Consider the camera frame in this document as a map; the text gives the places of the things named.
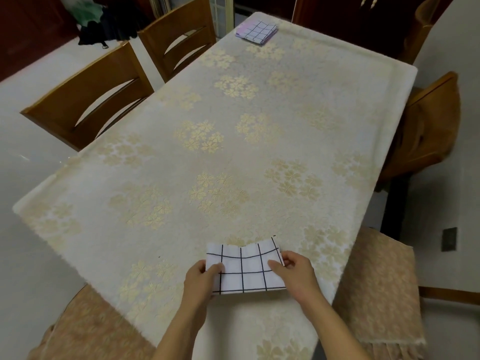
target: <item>chair backrest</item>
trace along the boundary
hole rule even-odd
[[[448,72],[410,97],[378,179],[386,182],[443,161],[460,126],[458,75]]]
[[[80,122],[99,97],[126,83]],[[105,54],[51,90],[21,114],[80,151],[90,144],[118,111],[130,105],[107,128],[153,93],[129,42]]]
[[[433,27],[433,17],[440,0],[425,0],[415,11],[410,31],[404,40],[402,53],[398,57],[402,62],[413,64],[420,53],[423,43]]]
[[[192,31],[167,51],[174,41]],[[217,41],[210,3],[208,0],[190,1],[151,23],[138,32],[138,36],[166,83]]]

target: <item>electrical outlet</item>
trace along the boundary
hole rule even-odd
[[[457,227],[446,228],[441,235],[441,251],[457,251]]]

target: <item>left hand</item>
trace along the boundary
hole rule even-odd
[[[213,281],[225,267],[222,263],[214,264],[205,271],[206,261],[197,261],[187,272],[183,282],[183,297],[179,313],[193,316],[195,331],[199,331],[207,317],[207,305],[213,290]]]

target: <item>white tablecloth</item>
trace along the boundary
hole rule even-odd
[[[231,32],[14,211],[153,344],[207,242],[277,236],[331,302],[416,68],[279,24]],[[317,338],[285,291],[220,296],[194,359],[307,359]]]

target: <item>right hand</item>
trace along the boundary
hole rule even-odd
[[[309,317],[310,308],[315,301],[326,301],[314,268],[308,258],[293,251],[283,251],[282,258],[285,266],[275,260],[268,260],[268,266],[283,279],[286,289]]]

